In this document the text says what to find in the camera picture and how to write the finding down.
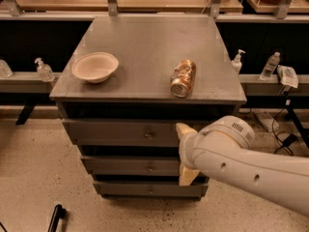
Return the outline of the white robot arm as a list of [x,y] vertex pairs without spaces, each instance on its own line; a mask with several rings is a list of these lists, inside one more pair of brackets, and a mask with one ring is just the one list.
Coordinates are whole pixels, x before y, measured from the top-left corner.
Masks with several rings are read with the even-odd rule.
[[252,151],[252,128],[224,116],[196,131],[176,124],[181,186],[200,174],[309,216],[309,159]]

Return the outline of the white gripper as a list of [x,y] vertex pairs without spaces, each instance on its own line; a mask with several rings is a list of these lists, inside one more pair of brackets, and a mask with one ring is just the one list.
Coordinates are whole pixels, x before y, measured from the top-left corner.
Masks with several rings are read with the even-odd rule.
[[179,154],[181,158],[179,185],[190,186],[205,169],[203,160],[206,156],[206,135],[184,123],[176,124],[176,132],[180,138]]

